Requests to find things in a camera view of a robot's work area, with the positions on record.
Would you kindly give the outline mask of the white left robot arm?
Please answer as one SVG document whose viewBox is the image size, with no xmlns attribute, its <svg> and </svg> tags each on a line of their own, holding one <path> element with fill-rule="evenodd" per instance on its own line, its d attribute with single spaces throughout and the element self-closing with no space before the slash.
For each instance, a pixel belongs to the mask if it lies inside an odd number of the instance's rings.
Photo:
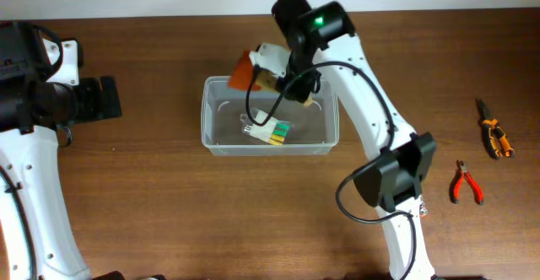
<svg viewBox="0 0 540 280">
<path fill-rule="evenodd" d="M 57 134 L 122 114 L 114 78 L 81 78 L 83 53 L 30 22 L 1 25 L 1 228 L 12 279 L 90 279 L 62 194 Z"/>
</svg>

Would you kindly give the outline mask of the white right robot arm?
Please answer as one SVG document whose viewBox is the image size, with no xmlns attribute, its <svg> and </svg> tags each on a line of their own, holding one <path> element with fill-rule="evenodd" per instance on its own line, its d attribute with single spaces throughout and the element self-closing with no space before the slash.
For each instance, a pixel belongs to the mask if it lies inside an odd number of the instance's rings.
<svg viewBox="0 0 540 280">
<path fill-rule="evenodd" d="M 335 197 L 352 183 L 376 210 L 373 222 L 383 227 L 392 278 L 434 279 L 420 220 L 434 138 L 417 134 L 392 105 L 340 3 L 313 8 L 306 0 L 277 0 L 272 15 L 291 50 L 286 93 L 295 97 L 298 86 L 322 77 L 354 124 L 368 159 L 340 183 Z"/>
</svg>

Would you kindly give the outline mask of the orange scraper with wooden handle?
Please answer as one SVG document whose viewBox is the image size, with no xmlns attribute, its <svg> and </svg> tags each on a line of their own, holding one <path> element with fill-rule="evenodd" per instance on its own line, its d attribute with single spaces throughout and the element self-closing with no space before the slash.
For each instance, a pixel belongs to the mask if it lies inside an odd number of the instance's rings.
<svg viewBox="0 0 540 280">
<path fill-rule="evenodd" d="M 285 95 L 285 90 L 279 93 L 276 90 L 276 82 L 278 78 L 273 76 L 269 71 L 263 70 L 258 66 L 251 64 L 248 56 L 250 51 L 243 51 L 242 56 L 235 64 L 235 68 L 229 77 L 228 85 L 232 89 L 241 90 L 247 92 L 251 91 L 271 91 L 278 94 Z M 310 105 L 313 101 L 315 93 L 311 93 L 303 105 Z"/>
</svg>

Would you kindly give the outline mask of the clear plastic container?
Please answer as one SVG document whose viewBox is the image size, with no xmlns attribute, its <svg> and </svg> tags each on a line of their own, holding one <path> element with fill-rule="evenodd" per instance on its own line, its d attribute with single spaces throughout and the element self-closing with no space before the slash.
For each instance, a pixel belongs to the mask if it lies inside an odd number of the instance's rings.
<svg viewBox="0 0 540 280">
<path fill-rule="evenodd" d="M 227 77 L 206 80 L 202 97 L 202 144 L 215 156 L 321 155 L 339 140 L 338 98 L 322 80 L 307 106 L 266 91 L 246 94 L 228 87 Z"/>
</svg>

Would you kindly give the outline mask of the clear box of coloured bits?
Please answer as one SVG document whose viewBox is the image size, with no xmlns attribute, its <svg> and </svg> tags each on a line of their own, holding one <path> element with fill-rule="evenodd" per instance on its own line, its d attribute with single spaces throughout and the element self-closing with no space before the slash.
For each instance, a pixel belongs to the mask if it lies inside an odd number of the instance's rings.
<svg viewBox="0 0 540 280">
<path fill-rule="evenodd" d="M 254 124 L 246 113 L 240 115 L 242 132 L 266 144 L 280 146 L 293 130 L 293 123 L 271 117 L 264 126 Z"/>
</svg>

